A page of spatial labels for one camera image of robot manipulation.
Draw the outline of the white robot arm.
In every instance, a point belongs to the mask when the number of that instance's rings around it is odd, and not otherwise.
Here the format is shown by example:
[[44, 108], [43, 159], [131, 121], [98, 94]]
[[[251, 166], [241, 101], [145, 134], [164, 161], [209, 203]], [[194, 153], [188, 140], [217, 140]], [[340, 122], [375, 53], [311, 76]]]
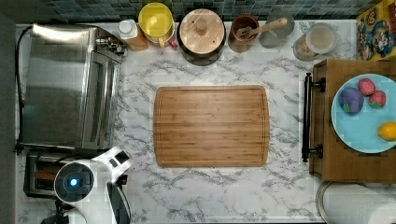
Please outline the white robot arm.
[[130, 206], [118, 181], [131, 166], [127, 153], [118, 147], [90, 160], [67, 163], [55, 176], [53, 188], [69, 209], [40, 224], [130, 224]]

